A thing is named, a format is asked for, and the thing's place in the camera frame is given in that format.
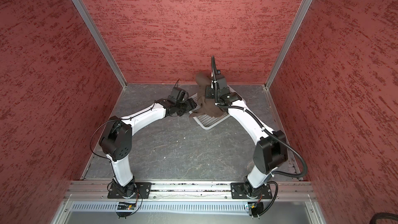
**metal vent grille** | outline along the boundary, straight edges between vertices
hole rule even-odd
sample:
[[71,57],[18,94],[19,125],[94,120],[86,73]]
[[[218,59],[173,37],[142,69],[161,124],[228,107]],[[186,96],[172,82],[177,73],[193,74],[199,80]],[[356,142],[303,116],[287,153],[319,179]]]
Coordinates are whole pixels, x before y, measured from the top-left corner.
[[[197,97],[197,93],[192,95],[190,98],[192,98],[196,103],[198,102],[198,97]],[[198,104],[198,106],[193,109],[192,111],[189,111],[189,113],[192,112],[197,112],[200,109],[200,105]],[[223,120],[225,120],[226,118],[230,117],[230,115],[226,112],[224,112],[224,114],[221,117],[218,118],[214,118],[214,117],[210,117],[206,114],[198,116],[198,117],[193,117],[193,119],[195,119],[195,121],[203,128],[203,129],[211,129],[212,127],[216,126],[218,123],[222,122]]]
[[154,202],[142,205],[140,210],[145,212],[244,212],[242,202]]
[[[118,202],[74,202],[71,212],[116,212]],[[247,214],[244,204],[247,202],[149,202],[144,201],[140,212],[175,212],[202,214]]]
[[74,212],[114,212],[117,202],[74,202]]

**aluminum frame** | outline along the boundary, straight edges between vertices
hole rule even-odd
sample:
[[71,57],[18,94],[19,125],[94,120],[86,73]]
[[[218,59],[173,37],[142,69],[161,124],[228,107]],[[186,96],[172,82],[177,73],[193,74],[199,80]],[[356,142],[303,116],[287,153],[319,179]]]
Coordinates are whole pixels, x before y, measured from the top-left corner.
[[270,89],[271,84],[273,80],[276,77],[276,73],[278,72],[279,68],[281,67],[281,64],[283,62],[283,59],[286,56],[287,51],[289,50],[289,47],[296,36],[297,31],[300,28],[301,22],[304,19],[308,8],[311,5],[312,0],[302,0],[300,7],[298,8],[298,11],[296,13],[296,16],[292,22],[292,25],[290,27],[289,32],[287,33],[285,42],[282,45],[281,52],[278,54],[278,57],[276,58],[276,61],[274,63],[274,66],[271,69],[271,73],[269,74],[267,81],[266,81],[266,88]]
[[112,71],[116,75],[116,77],[119,80],[122,87],[125,89],[127,86],[126,79],[124,78],[115,59],[113,58],[111,51],[106,46],[106,43],[105,43],[104,39],[102,38],[100,31],[98,30],[93,19],[91,18],[90,13],[88,12],[83,1],[82,0],[72,0],[72,2],[75,5],[75,7],[77,8],[77,11],[82,16],[84,22],[87,25],[87,28],[90,30],[92,36],[94,37],[95,41],[97,42],[98,47],[101,49],[102,54],[105,56],[106,60],[108,61],[109,66],[111,66]]
[[[115,201],[108,199],[107,185],[111,179],[72,181],[64,195],[64,201]],[[177,181],[177,180],[137,180],[151,182],[149,198],[143,201],[247,201],[232,199],[231,183],[237,181]],[[279,181],[276,201],[316,202],[311,182]]]

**black cable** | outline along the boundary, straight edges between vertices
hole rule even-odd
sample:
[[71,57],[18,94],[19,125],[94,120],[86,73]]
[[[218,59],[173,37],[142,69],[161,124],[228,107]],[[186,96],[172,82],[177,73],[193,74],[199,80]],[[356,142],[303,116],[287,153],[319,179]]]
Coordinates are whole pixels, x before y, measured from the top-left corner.
[[110,182],[108,183],[108,185],[106,186],[106,189],[108,190],[108,192],[109,192],[109,185],[111,185],[112,182],[113,182],[113,180],[110,181]]
[[275,202],[277,194],[278,194],[278,184],[276,182],[274,182],[274,181],[268,181],[267,185],[268,184],[274,184],[275,185],[275,193],[274,193],[274,196],[272,197],[271,202],[268,204],[268,206],[260,214],[258,214],[259,217],[262,216],[265,212],[267,212],[269,210],[269,208]]
[[380,219],[398,220],[398,215],[384,212],[375,213],[369,224],[376,224],[376,221]]
[[[150,109],[146,110],[145,112],[151,111],[151,110],[153,109],[154,106],[155,106],[155,101],[153,102],[152,107],[151,107]],[[126,120],[132,120],[132,118],[135,118],[135,117],[137,117],[138,115],[143,114],[143,113],[144,113],[144,112],[139,113],[139,114],[137,114],[137,115],[135,115],[135,116],[133,116],[133,117],[130,117],[130,118],[112,119],[112,120],[109,120],[109,121],[103,123],[102,125],[100,125],[100,126],[97,128],[97,130],[93,133],[93,135],[91,136],[91,139],[90,139],[90,150],[91,150],[92,154],[94,154],[94,155],[96,155],[96,156],[98,156],[98,157],[106,158],[106,159],[108,159],[108,160],[111,162],[112,160],[110,160],[110,159],[107,158],[107,157],[98,155],[98,154],[95,153],[95,152],[93,151],[93,149],[91,148],[91,144],[92,144],[92,142],[93,142],[93,137],[94,137],[94,135],[96,134],[96,132],[97,132],[103,125],[105,125],[105,124],[107,124],[107,123],[109,123],[109,122],[112,122],[112,121],[126,121]]]
[[112,161],[112,160],[110,160],[109,158],[107,158],[107,157],[103,157],[103,156],[100,156],[100,155],[98,155],[97,153],[95,153],[94,151],[93,151],[93,149],[91,148],[91,143],[93,142],[93,137],[94,137],[94,135],[96,134],[96,132],[103,126],[103,125],[105,125],[105,124],[107,124],[107,123],[109,123],[109,122],[112,122],[112,121],[119,121],[119,120],[121,120],[121,119],[112,119],[112,120],[110,120],[110,121],[107,121],[107,122],[105,122],[105,123],[103,123],[102,125],[100,125],[98,128],[97,128],[97,130],[93,133],[93,135],[91,136],[91,139],[90,139],[90,150],[91,150],[91,152],[94,154],[94,155],[96,155],[96,156],[98,156],[98,157],[102,157],[102,158],[106,158],[106,159],[108,159],[109,161]]
[[211,56],[211,71],[213,73],[213,89],[214,89],[214,100],[216,103],[218,103],[218,82],[216,81],[216,74],[217,74],[217,68],[216,68],[216,61],[214,59],[214,56]]
[[293,147],[291,147],[290,145],[286,144],[285,142],[282,142],[275,135],[273,135],[270,131],[268,131],[263,126],[261,121],[256,117],[256,115],[254,115],[254,113],[252,113],[251,111],[249,111],[247,109],[245,110],[245,108],[243,108],[243,107],[238,107],[238,106],[222,106],[221,104],[217,104],[217,106],[220,107],[220,108],[233,108],[233,109],[239,109],[239,110],[247,112],[247,114],[249,114],[257,122],[257,124],[261,127],[263,132],[265,132],[272,139],[274,139],[275,141],[279,142],[280,144],[282,144],[283,146],[285,146],[286,148],[291,150],[293,152],[293,154],[295,154],[296,157],[298,157],[298,159],[300,160],[300,162],[301,162],[301,164],[303,166],[302,172],[300,174],[291,174],[291,173],[277,171],[277,170],[273,171],[272,172],[273,174],[279,174],[279,175],[283,175],[283,176],[286,176],[286,177],[296,177],[296,178],[303,177],[303,176],[305,176],[307,174],[307,171],[308,171],[307,163],[304,161],[304,159],[301,157],[301,155],[298,152],[296,152],[296,150],[293,149]]
[[218,85],[217,82],[215,80],[215,75],[217,73],[217,68],[216,68],[216,62],[214,59],[214,56],[211,57],[211,70],[213,72],[213,89],[214,89],[214,98],[215,98],[215,102],[217,107],[219,108],[233,108],[233,109],[239,109],[242,110],[244,112],[247,112],[256,122],[257,124],[260,126],[260,128],[263,130],[263,132],[265,132],[268,136],[270,136],[272,139],[274,139],[275,141],[279,142],[280,144],[282,144],[283,146],[285,146],[286,148],[288,148],[289,150],[291,150],[293,152],[293,154],[296,155],[296,157],[298,157],[298,159],[301,161],[301,164],[303,166],[303,170],[301,173],[299,174],[291,174],[291,173],[287,173],[287,172],[282,172],[282,171],[273,171],[274,174],[279,174],[279,175],[283,175],[286,177],[303,177],[307,174],[308,171],[308,167],[306,162],[304,161],[304,159],[300,156],[300,154],[298,152],[296,152],[295,149],[293,149],[290,145],[282,142],[279,138],[277,138],[276,136],[274,136],[270,131],[268,131],[265,126],[261,123],[261,121],[256,117],[256,115],[254,115],[254,113],[250,112],[249,110],[243,108],[243,107],[238,107],[238,106],[223,106],[218,102]]
[[141,208],[141,206],[142,206],[142,200],[143,200],[143,198],[142,198],[142,196],[141,196],[141,204],[140,204],[140,206],[137,208],[137,210],[134,211],[132,214],[135,214],[135,212],[137,212],[137,211]]

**mounting plate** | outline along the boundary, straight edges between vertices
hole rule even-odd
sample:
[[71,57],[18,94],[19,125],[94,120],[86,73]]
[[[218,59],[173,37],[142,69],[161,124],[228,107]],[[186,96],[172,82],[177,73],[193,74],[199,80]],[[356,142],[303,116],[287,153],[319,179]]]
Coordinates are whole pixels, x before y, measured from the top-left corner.
[[[135,183],[138,188],[138,192],[142,199],[148,199],[150,193],[150,187],[152,183]],[[111,185],[108,193],[108,199],[125,199],[128,200],[117,193],[116,186],[114,184]]]
[[[244,183],[231,183],[231,195],[232,199],[251,199],[244,192]],[[271,188],[269,185],[265,185],[265,187],[260,191],[263,195],[263,199],[272,199]],[[257,195],[254,199],[259,199],[260,194]]]

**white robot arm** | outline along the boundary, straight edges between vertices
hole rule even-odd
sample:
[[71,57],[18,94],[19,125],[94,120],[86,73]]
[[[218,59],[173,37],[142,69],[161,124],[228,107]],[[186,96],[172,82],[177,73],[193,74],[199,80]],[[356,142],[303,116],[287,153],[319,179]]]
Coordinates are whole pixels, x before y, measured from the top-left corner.
[[[293,177],[305,175],[307,168],[304,160],[286,144],[283,132],[275,132],[266,126],[250,111],[240,95],[230,91],[225,77],[215,68],[214,57],[212,57],[212,74],[215,76],[212,77],[212,85],[206,87],[205,97],[215,99],[215,104],[219,108],[228,111],[248,132],[256,145],[253,154],[254,167],[243,184],[246,195],[249,198],[259,197],[261,189],[273,177],[273,173]],[[128,158],[132,147],[132,135],[156,120],[173,114],[182,116],[196,108],[197,105],[193,99],[188,97],[185,99],[185,95],[186,92],[183,89],[174,87],[167,99],[160,99],[140,112],[123,118],[111,117],[99,144],[112,163],[114,173],[112,186],[117,189],[120,196],[130,198],[138,192]],[[275,171],[281,163],[287,160],[287,148],[303,163],[304,171],[302,173],[290,174]]]

